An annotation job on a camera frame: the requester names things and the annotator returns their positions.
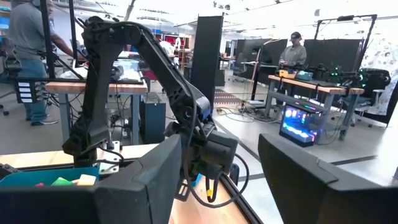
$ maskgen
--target wooden table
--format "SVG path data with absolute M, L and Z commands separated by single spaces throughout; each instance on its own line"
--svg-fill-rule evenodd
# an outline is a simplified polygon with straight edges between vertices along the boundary
M 49 93 L 58 95 L 60 102 L 62 139 L 65 142 L 69 138 L 70 125 L 70 106 L 68 95 L 82 94 L 85 90 L 86 83 L 67 83 L 67 82 L 49 82 L 45 85 L 45 89 Z M 147 84 L 110 84 L 108 88 L 109 94 L 130 95 L 130 109 L 131 109 L 131 142 L 133 145 L 139 144 L 139 102 L 140 96 L 147 93 Z
M 126 159 L 135 159 L 143 156 L 157 144 L 140 146 L 124 146 L 122 155 Z M 98 158 L 101 159 L 102 152 L 98 151 Z M 68 164 L 73 162 L 72 156 L 64 154 L 63 151 L 53 152 L 34 152 L 25 154 L 11 154 L 0 156 L 0 163 L 9 164 L 15 168 L 46 166 L 57 164 Z M 205 179 L 195 188 L 198 195 L 206 201 Z M 222 203 L 230 199 L 229 193 L 222 184 L 218 187 L 215 203 Z M 207 208 L 200 205 L 193 196 L 189 196 L 186 202 L 174 200 L 170 221 L 173 224 L 209 224 L 209 223 L 249 223 L 235 203 L 231 203 L 222 208 Z
M 266 101 L 266 108 L 265 108 L 265 116 L 269 116 L 269 112 L 271 110 L 271 102 L 273 98 L 276 98 L 277 100 L 282 100 L 282 98 L 278 98 L 278 94 L 275 94 L 275 88 L 276 88 L 276 84 L 279 83 L 281 81 L 281 77 L 277 77 L 275 75 L 269 75 L 268 76 L 269 80 L 271 81 L 269 84 L 269 89 L 268 89 L 268 94 L 267 94 L 267 101 Z M 288 79 L 288 78 L 283 78 L 282 79 L 283 83 L 288 83 L 290 85 L 293 86 L 301 86 L 304 88 L 308 88 L 311 90 L 318 90 L 320 92 L 323 92 L 326 94 L 326 98 L 325 98 L 325 102 L 323 104 L 323 107 L 325 109 L 325 111 L 322 113 L 323 119 L 321 121 L 321 123 L 319 124 L 318 127 L 318 134 L 317 137 L 315 139 L 316 143 L 319 143 L 319 140 L 321 138 L 321 136 L 323 136 L 324 130 L 326 129 L 326 120 L 327 117 L 329 115 L 330 109 L 332 107 L 333 104 L 333 100 L 334 97 L 336 95 L 345 95 L 347 94 L 347 90 L 345 88 L 339 88 L 339 87 L 324 87 L 324 86 L 317 86 L 315 84 L 311 84 L 311 83 L 306 83 L 306 82 L 301 82 L 298 80 L 293 80 L 293 79 Z M 355 111 L 355 106 L 356 106 L 356 102 L 358 100 L 358 96 L 364 93 L 364 89 L 361 88 L 350 88 L 349 89 L 349 105 L 347 108 L 347 112 L 346 115 L 344 117 L 343 123 L 341 124 L 341 126 L 339 127 L 340 129 L 340 136 L 339 136 L 339 140 L 344 140 L 349 125 L 350 125 L 350 121 L 351 118 L 354 114 Z

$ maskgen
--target workbench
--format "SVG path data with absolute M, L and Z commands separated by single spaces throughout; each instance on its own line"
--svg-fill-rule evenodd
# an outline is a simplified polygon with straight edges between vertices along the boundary
M 310 83 L 310 82 L 301 82 L 299 80 L 294 80 L 294 79 L 288 79 L 288 78 L 283 78 L 282 80 L 281 77 L 277 77 L 275 75 L 269 75 L 268 76 L 269 80 L 271 81 L 269 84 L 269 88 L 268 88 L 268 94 L 267 94 L 267 100 L 266 100 L 266 108 L 265 108 L 265 112 L 264 115 L 265 116 L 269 116 L 269 112 L 271 110 L 271 102 L 272 99 L 275 98 L 277 100 L 280 101 L 285 101 L 284 99 L 286 98 L 294 98 L 294 93 L 288 93 L 288 95 L 290 96 L 283 96 L 281 97 L 280 93 L 276 93 L 276 88 L 278 87 L 278 83 L 282 82 L 282 83 L 287 83 L 289 85 L 292 86 L 301 86 L 304 88 L 308 88 L 311 90 L 317 90 L 320 92 L 323 92 L 324 94 L 326 94 L 325 97 L 325 102 L 323 104 L 324 107 L 324 112 L 322 113 L 323 119 L 321 121 L 321 123 L 319 124 L 318 127 L 318 135 L 317 138 L 315 139 L 315 143 L 319 143 L 319 140 L 322 136 L 322 134 L 324 133 L 324 131 L 328 131 L 328 128 L 326 127 L 326 121 L 327 121 L 327 117 L 329 115 L 333 100 L 335 98 L 335 96 L 341 96 L 341 95 L 347 95 L 347 89 L 345 88 L 341 88 L 341 87 L 325 87 L 325 86 L 320 86 L 320 85 L 316 85 L 314 83 Z M 349 89 L 349 93 L 348 95 L 350 96 L 350 100 L 349 100 L 349 105 L 344 117 L 344 120 L 340 126 L 340 135 L 339 135 L 339 140 L 344 140 L 345 136 L 347 135 L 347 131 L 350 125 L 350 121 L 351 118 L 355 112 L 355 106 L 356 106 L 356 102 L 358 100 L 358 96 L 364 93 L 364 89 L 361 88 L 350 88 Z
M 137 159 L 145 155 L 147 152 L 155 148 L 157 144 L 147 144 L 140 146 L 124 146 L 121 154 L 125 159 Z M 98 159 L 102 158 L 102 151 L 98 151 Z M 64 154 L 63 151 L 52 152 L 33 152 L 25 154 L 11 154 L 0 156 L 0 163 L 9 164 L 17 169 L 45 167 L 60 165 L 65 166 L 73 162 L 72 156 Z M 195 187 L 198 195 L 204 200 L 206 199 L 205 178 Z M 222 175 L 220 184 L 218 186 L 218 193 L 215 203 L 222 203 L 229 200 L 236 195 L 235 185 L 225 175 Z M 261 221 L 253 220 L 256 216 L 254 211 L 250 208 L 246 201 L 243 202 L 243 197 L 238 197 L 235 203 L 231 203 L 222 208 L 207 208 L 199 204 L 195 198 L 190 195 L 186 202 L 174 200 L 170 221 L 173 224 L 209 224 L 209 223 L 236 223 L 247 224 L 256 223 L 260 224 Z
M 64 143 L 70 135 L 70 105 L 69 94 L 79 95 L 85 90 L 86 83 L 73 82 L 49 82 L 45 85 L 45 90 L 49 93 L 58 95 L 60 102 L 60 117 L 62 127 L 62 140 Z M 139 102 L 141 95 L 147 93 L 147 85 L 141 84 L 109 84 L 108 94 L 110 95 L 129 95 L 131 110 L 131 143 L 139 144 Z

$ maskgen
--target black box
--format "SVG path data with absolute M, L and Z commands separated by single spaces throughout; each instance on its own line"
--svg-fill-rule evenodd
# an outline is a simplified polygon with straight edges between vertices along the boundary
M 156 93 L 142 96 L 139 106 L 141 118 L 140 134 L 144 144 L 157 144 L 164 141 L 166 124 L 166 104 Z

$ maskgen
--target man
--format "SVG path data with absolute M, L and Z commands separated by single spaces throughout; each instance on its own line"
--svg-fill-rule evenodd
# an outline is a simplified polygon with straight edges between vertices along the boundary
M 279 65 L 304 65 L 305 60 L 307 59 L 307 51 L 305 50 L 305 47 L 301 45 L 301 40 L 302 38 L 299 32 L 294 32 L 290 36 L 292 45 L 286 47 L 280 55 Z M 283 86 L 278 89 L 278 93 L 285 94 L 285 92 L 286 88 Z M 283 102 L 277 100 L 277 105 L 283 105 Z
M 33 0 L 24 4 L 14 4 L 11 10 L 9 24 L 9 38 L 14 45 L 16 58 L 21 62 L 22 70 L 20 77 L 44 78 L 45 67 L 38 51 L 45 51 L 44 29 L 42 13 L 39 10 L 40 1 Z M 52 1 L 48 0 L 49 17 L 52 13 Z M 73 56 L 72 50 L 51 28 L 52 42 L 69 56 Z M 31 121 L 33 126 L 55 124 L 58 122 L 46 113 L 45 101 L 37 103 L 26 103 L 26 120 Z

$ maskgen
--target table leg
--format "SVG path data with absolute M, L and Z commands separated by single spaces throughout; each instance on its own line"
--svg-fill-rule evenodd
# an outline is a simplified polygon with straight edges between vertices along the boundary
M 68 140 L 70 135 L 70 107 L 67 94 L 58 94 L 60 102 L 60 116 L 62 129 L 62 143 Z
M 351 121 L 351 118 L 354 115 L 355 105 L 358 100 L 358 96 L 359 95 L 351 95 L 351 98 L 349 99 L 349 105 L 347 108 L 346 116 L 344 117 L 343 124 L 341 124 L 341 126 L 344 127 L 344 129 L 340 131 L 340 136 L 338 138 L 339 140 L 344 140 L 344 138 L 347 135 L 349 122 Z
M 139 145 L 139 100 L 140 95 L 131 95 L 130 110 L 131 110 L 131 144 L 133 146 Z
M 276 82 L 275 82 L 274 80 L 271 80 L 271 81 L 270 81 L 269 87 L 268 87 L 268 93 L 269 93 L 270 91 L 275 91 L 275 83 L 276 83 Z M 264 116 L 265 116 L 266 118 L 269 117 L 269 112 L 270 112 L 270 110 L 271 110 L 271 103 L 272 103 L 272 97 L 271 97 L 269 94 L 267 94 L 266 109 L 264 110 Z
M 326 109 L 324 113 L 322 113 L 322 119 L 318 127 L 317 137 L 315 138 L 315 144 L 318 144 L 323 132 L 325 131 L 326 121 L 328 119 L 328 115 L 331 109 L 331 105 L 333 104 L 333 99 L 335 98 L 334 94 L 327 94 L 325 99 L 325 104 L 323 107 Z

